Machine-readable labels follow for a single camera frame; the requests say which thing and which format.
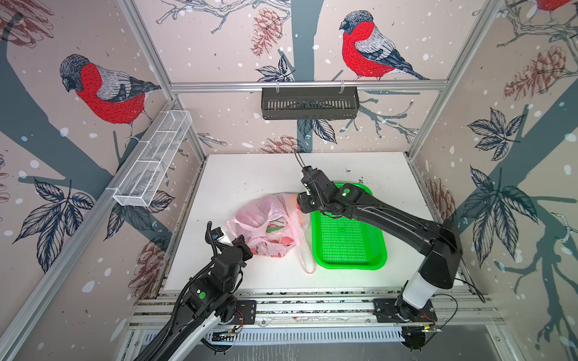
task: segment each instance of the wall-mounted basket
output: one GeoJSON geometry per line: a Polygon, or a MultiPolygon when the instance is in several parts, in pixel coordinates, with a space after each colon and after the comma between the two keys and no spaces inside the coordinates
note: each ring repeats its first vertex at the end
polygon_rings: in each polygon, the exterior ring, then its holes
{"type": "Polygon", "coordinates": [[[188,111],[170,110],[114,193],[121,206],[148,207],[191,126],[188,111]]]}
{"type": "Polygon", "coordinates": [[[263,88],[261,95],[266,120],[352,119],[359,108],[357,87],[263,88]]]}

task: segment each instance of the pink plastic bag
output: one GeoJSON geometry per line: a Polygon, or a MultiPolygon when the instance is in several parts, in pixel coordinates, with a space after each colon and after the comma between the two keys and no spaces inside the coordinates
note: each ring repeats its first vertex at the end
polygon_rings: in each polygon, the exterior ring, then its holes
{"type": "Polygon", "coordinates": [[[227,222],[233,236],[244,235],[254,255],[283,257],[297,247],[303,269],[312,273],[315,262],[303,231],[308,226],[308,215],[297,207],[297,195],[287,193],[257,199],[227,222]]]}

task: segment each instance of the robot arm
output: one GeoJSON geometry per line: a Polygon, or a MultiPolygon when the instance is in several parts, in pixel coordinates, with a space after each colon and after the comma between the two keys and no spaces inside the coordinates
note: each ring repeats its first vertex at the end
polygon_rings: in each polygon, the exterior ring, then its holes
{"type": "Polygon", "coordinates": [[[330,217],[365,222],[403,240],[425,256],[398,300],[404,318],[422,309],[438,288],[453,286],[463,252],[457,230],[449,221],[439,224],[408,214],[353,184],[337,188],[322,171],[310,166],[303,167],[302,173],[301,183],[306,192],[299,194],[298,204],[303,213],[319,210],[331,213],[330,217]]]}

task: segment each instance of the red bird breast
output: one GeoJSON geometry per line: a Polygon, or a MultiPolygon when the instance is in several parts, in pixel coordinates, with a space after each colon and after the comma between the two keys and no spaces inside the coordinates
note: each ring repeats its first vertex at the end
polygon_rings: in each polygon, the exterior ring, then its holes
{"type": "Polygon", "coordinates": [[[366,59],[355,48],[355,42],[366,40],[371,36],[374,23],[360,23],[351,34],[343,33],[343,60],[358,76],[380,78],[395,68],[366,59]]]}
{"type": "Polygon", "coordinates": [[[115,124],[129,124],[136,119],[145,108],[145,94],[123,102],[107,102],[97,96],[102,86],[102,76],[93,63],[85,65],[80,72],[83,91],[76,91],[86,105],[104,121],[115,124]]]}

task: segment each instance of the bird head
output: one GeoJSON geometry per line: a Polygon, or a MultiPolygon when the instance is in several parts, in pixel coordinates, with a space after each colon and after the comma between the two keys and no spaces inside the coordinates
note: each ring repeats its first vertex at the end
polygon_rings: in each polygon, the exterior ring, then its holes
{"type": "Polygon", "coordinates": [[[349,35],[351,34],[351,32],[353,32],[353,30],[357,27],[357,25],[365,22],[372,23],[373,16],[368,11],[357,10],[347,14],[345,19],[343,19],[343,22],[341,23],[339,29],[344,30],[345,33],[349,35]]]}
{"type": "Polygon", "coordinates": [[[78,54],[72,54],[64,59],[62,64],[60,64],[60,76],[62,77],[62,84],[66,91],[72,89],[76,91],[84,90],[80,71],[88,64],[90,64],[90,61],[78,54]]]}

